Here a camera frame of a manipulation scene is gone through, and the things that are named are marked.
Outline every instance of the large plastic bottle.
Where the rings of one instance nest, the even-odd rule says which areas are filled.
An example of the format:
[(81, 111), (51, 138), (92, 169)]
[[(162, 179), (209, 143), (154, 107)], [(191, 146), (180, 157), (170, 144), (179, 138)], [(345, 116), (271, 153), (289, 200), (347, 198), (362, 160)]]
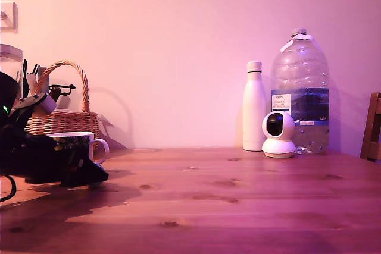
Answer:
[(292, 31), (271, 72), (272, 111), (288, 112), (295, 121), (296, 153), (321, 153), (329, 139), (328, 65), (305, 29)]
[(266, 95), (262, 83), (262, 63), (248, 62), (248, 81), (243, 93), (243, 149), (261, 151), (266, 139), (262, 121), (266, 116)]

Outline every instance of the jug cap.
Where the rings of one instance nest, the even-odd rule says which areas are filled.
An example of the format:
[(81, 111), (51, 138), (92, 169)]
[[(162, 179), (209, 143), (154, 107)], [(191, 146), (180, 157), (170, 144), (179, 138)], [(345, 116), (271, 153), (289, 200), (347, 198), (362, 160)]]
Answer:
[(291, 31), (291, 37), (295, 37), (297, 34), (305, 34), (307, 35), (306, 28), (296, 28)]

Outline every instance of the white mug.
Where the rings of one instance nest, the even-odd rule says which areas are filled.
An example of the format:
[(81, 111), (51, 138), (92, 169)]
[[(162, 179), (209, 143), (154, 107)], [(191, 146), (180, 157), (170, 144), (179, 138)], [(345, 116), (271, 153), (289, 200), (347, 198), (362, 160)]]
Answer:
[(105, 148), (105, 154), (100, 161), (96, 161), (94, 163), (101, 165), (104, 161), (106, 161), (107, 156), (110, 152), (108, 144), (103, 139), (94, 139), (94, 133), (92, 132), (63, 132), (63, 133), (52, 133), (48, 134), (49, 137), (52, 137), (54, 140), (58, 142), (58, 146), (55, 148), (56, 150), (60, 150), (64, 145), (69, 144), (83, 144), (89, 148), (89, 158), (93, 161), (93, 149), (94, 144), (96, 142), (101, 142), (103, 147)]

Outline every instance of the table surface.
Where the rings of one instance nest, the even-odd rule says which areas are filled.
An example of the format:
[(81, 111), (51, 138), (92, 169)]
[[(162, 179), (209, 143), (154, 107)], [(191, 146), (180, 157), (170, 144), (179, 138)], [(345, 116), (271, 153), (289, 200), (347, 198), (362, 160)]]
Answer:
[(103, 166), (92, 190), (17, 179), (1, 253), (381, 253), (374, 162), (200, 148), (118, 151)]

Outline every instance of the security camera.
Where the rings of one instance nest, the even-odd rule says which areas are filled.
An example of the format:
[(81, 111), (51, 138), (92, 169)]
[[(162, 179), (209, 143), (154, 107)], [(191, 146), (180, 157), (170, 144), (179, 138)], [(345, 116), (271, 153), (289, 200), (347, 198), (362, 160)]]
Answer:
[(295, 122), (291, 115), (283, 111), (273, 111), (262, 122), (262, 131), (267, 137), (262, 151), (268, 157), (290, 158), (296, 151), (291, 137), (295, 132)]

